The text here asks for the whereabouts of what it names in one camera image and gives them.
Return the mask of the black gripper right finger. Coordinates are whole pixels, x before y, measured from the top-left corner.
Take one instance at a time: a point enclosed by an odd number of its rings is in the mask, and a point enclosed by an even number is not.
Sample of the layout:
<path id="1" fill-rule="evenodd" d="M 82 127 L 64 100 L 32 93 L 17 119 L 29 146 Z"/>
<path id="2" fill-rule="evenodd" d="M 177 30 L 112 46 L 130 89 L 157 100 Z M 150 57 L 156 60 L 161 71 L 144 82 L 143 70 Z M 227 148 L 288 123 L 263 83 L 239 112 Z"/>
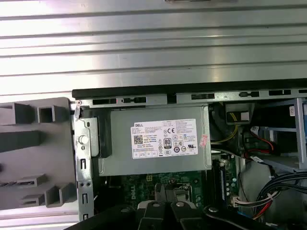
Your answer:
<path id="1" fill-rule="evenodd" d="M 192 208 L 187 202 L 171 204 L 176 221 L 183 230 L 266 230 L 266 224 L 226 208 L 206 206 Z"/>

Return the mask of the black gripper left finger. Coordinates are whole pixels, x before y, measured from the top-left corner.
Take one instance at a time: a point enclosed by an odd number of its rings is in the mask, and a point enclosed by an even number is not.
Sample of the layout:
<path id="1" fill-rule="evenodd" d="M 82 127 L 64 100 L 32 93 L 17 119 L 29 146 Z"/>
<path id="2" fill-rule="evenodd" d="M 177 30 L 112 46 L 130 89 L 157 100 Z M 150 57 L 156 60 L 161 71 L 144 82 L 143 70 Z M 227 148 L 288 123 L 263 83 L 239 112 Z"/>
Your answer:
<path id="1" fill-rule="evenodd" d="M 135 210 L 128 205 L 117 205 L 69 226 L 69 230 L 162 230 L 165 203 L 145 201 Z"/>

